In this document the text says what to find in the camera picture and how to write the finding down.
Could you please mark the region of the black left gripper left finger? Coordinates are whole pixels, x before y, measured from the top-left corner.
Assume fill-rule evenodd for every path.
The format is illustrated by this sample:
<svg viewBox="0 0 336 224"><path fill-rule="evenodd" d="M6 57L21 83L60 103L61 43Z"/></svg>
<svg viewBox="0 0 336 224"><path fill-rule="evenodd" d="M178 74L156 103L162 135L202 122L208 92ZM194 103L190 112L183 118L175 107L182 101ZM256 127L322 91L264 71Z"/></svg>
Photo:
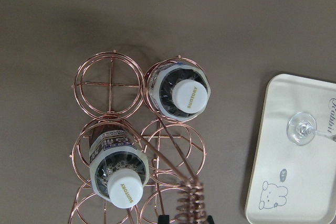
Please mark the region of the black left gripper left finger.
<svg viewBox="0 0 336 224"><path fill-rule="evenodd" d="M170 216L169 215L159 215L157 219L157 224L169 224Z"/></svg>

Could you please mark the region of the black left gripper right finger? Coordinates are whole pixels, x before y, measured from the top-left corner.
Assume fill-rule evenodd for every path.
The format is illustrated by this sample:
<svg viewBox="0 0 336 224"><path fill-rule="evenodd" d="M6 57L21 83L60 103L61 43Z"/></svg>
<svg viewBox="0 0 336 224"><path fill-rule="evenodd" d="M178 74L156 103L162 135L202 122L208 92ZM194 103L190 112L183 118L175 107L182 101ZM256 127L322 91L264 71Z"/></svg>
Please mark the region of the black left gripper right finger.
<svg viewBox="0 0 336 224"><path fill-rule="evenodd" d="M207 216L207 223L208 224L214 224L214 220L212 216Z"/></svg>

